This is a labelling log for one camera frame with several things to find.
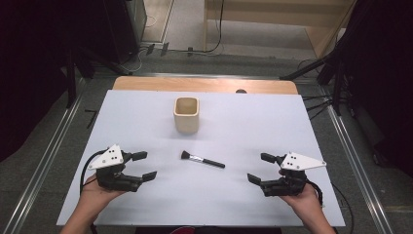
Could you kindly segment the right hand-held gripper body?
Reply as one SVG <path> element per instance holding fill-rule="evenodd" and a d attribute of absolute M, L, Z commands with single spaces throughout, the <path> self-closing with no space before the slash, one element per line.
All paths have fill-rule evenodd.
<path fill-rule="evenodd" d="M 289 152 L 283 156 L 276 156 L 276 163 L 280 166 L 282 176 L 276 180 L 261 181 L 261 189 L 268 196 L 296 196 L 299 195 L 306 184 L 312 185 L 321 197 L 320 188 L 308 180 L 305 171 L 325 167 L 322 160 L 314 159 L 302 154 Z"/>

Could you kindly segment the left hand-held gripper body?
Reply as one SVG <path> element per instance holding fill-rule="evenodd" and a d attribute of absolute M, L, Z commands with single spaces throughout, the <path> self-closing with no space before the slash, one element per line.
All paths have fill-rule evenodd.
<path fill-rule="evenodd" d="M 89 170 L 95 170 L 100 187 L 108 190 L 136 192 L 142 184 L 142 178 L 124 175 L 126 163 L 131 160 L 132 153 L 123 151 L 119 144 L 113 144 L 97 153 L 97 158 L 89 165 Z"/>

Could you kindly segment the black makeup brush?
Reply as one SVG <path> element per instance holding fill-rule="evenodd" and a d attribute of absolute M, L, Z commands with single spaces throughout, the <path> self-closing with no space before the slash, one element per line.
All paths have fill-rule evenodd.
<path fill-rule="evenodd" d="M 202 157 L 190 154 L 189 152 L 185 150 L 182 151 L 181 158 L 183 160 L 192 160 L 192 161 L 200 162 L 200 163 L 207 164 L 207 165 L 214 166 L 214 167 L 221 168 L 221 169 L 225 168 L 225 165 L 222 163 L 215 162 L 215 161 L 212 161 L 206 158 L 202 158 Z"/>

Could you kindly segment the person's right hand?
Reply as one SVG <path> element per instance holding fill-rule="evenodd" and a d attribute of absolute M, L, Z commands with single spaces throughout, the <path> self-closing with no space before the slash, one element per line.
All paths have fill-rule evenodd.
<path fill-rule="evenodd" d="M 322 215 L 318 193 L 310 184 L 306 184 L 299 195 L 281 196 L 281 199 L 301 218 Z"/>

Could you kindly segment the person's left hand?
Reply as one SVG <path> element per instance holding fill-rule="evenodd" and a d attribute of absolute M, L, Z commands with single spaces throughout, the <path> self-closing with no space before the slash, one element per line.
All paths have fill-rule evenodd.
<path fill-rule="evenodd" d="M 86 214 L 98 215 L 112 200 L 123 194 L 125 191 L 100 187 L 96 175 L 92 175 L 83 185 L 78 207 Z"/>

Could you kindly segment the white table mat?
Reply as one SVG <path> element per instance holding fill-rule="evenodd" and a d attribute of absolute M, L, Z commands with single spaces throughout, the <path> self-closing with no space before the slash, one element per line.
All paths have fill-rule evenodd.
<path fill-rule="evenodd" d="M 260 154 L 321 153 L 303 100 L 298 95 L 198 93 L 200 127 L 192 135 L 175 128 L 178 92 L 107 92 L 82 158 L 113 144 L 146 151 L 125 172 L 154 180 L 112 201 L 96 224 L 121 226 L 298 226 L 283 200 L 266 197 L 248 174 L 278 178 L 278 166 Z M 183 160 L 182 151 L 225 165 Z"/>

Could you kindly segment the beige square cup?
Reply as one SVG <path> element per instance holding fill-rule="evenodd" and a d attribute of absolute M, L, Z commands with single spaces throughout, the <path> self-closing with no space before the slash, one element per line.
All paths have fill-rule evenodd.
<path fill-rule="evenodd" d="M 196 97 L 178 97 L 173 108 L 176 129 L 183 134 L 194 134 L 199 129 L 200 102 Z"/>

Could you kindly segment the black hex key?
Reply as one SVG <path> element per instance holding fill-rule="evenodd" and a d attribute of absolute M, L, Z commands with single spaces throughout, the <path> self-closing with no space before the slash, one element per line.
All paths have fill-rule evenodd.
<path fill-rule="evenodd" d="M 95 117 L 96 117 L 98 111 L 97 110 L 92 110 L 92 109 L 85 109 L 85 112 L 89 113 L 91 115 L 90 116 L 91 117 L 90 121 L 87 125 L 87 129 L 89 129 L 92 126 L 92 124 L 94 123 L 94 120 L 95 120 Z"/>

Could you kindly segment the person's red clothing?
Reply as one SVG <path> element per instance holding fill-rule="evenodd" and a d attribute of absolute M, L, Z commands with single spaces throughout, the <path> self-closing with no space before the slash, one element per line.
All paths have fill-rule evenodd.
<path fill-rule="evenodd" d="M 196 229 L 191 226 L 181 226 L 172 230 L 169 234 L 195 234 Z"/>

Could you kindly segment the wooden table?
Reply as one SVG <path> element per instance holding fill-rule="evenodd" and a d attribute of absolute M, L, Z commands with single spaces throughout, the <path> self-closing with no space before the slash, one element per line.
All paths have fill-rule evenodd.
<path fill-rule="evenodd" d="M 121 76 L 115 80 L 113 90 L 205 93 L 235 93 L 243 90 L 247 94 L 298 94 L 296 85 L 291 81 L 166 76 Z"/>

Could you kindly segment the black metal stand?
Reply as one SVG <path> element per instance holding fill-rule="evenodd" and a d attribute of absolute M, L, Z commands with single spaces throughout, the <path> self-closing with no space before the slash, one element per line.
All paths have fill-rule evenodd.
<path fill-rule="evenodd" d="M 327 85 L 331 80 L 334 80 L 334 88 L 332 93 L 332 107 L 335 113 L 340 116 L 340 100 L 342 85 L 345 78 L 345 64 L 341 59 L 340 52 L 333 50 L 331 53 L 323 58 L 319 58 L 312 63 L 299 68 L 297 71 L 281 76 L 280 80 L 283 81 L 293 81 L 294 79 L 303 76 L 304 74 L 316 70 L 322 67 L 321 72 L 317 77 L 317 82 L 319 85 Z"/>
<path fill-rule="evenodd" d="M 75 70 L 78 70 L 84 78 L 93 78 L 94 68 L 92 66 L 92 60 L 97 61 L 104 67 L 113 71 L 115 74 L 127 75 L 126 71 L 91 50 L 84 47 L 71 46 L 66 51 L 66 81 L 68 93 L 68 101 L 66 104 L 67 108 L 74 104 L 77 96 Z"/>

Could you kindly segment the black cabinet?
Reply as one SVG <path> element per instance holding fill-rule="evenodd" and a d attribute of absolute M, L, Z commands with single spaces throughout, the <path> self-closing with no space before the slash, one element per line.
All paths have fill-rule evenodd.
<path fill-rule="evenodd" d="M 124 63 L 140 48 L 147 14 L 143 0 L 103 0 L 114 43 L 114 61 Z"/>

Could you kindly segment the light wooden shelf unit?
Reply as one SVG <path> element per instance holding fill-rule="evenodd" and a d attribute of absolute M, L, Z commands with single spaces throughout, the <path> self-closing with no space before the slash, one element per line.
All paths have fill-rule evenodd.
<path fill-rule="evenodd" d="M 207 21 L 227 20 L 304 26 L 318 58 L 347 25 L 357 0 L 203 0 L 203 49 Z"/>

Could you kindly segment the dark curtain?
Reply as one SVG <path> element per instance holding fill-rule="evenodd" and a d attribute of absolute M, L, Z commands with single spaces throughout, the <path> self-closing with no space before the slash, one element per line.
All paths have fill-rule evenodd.
<path fill-rule="evenodd" d="M 413 177 L 413 0 L 357 0 L 342 61 L 374 155 Z"/>
<path fill-rule="evenodd" d="M 0 162 L 63 93 L 66 51 L 85 47 L 93 0 L 0 0 Z"/>

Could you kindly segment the metal floor rail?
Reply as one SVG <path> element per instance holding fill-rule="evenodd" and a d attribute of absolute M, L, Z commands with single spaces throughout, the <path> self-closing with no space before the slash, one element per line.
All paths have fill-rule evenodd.
<path fill-rule="evenodd" d="M 67 107 L 64 111 L 59 124 L 52 136 L 52 139 L 45 149 L 30 181 L 19 197 L 13 214 L 11 215 L 5 229 L 1 232 L 1 234 L 19 234 L 22 225 L 24 224 L 26 217 L 34 204 L 34 201 L 39 194 L 47 173 L 49 172 L 52 163 L 59 151 L 59 148 L 66 136 L 70 124 L 76 115 L 87 85 L 88 81 L 85 78 L 80 78 L 77 82 L 75 86 L 77 95 L 75 96 L 72 105 L 70 107 Z"/>
<path fill-rule="evenodd" d="M 338 116 L 331 106 L 328 107 L 327 112 L 343 145 L 350 167 L 352 168 L 352 172 L 356 178 L 357 185 L 365 201 L 366 207 L 375 223 L 378 233 L 394 234 L 394 230 L 387 218 L 385 209 L 358 157 L 357 151 L 348 134 L 342 117 Z"/>

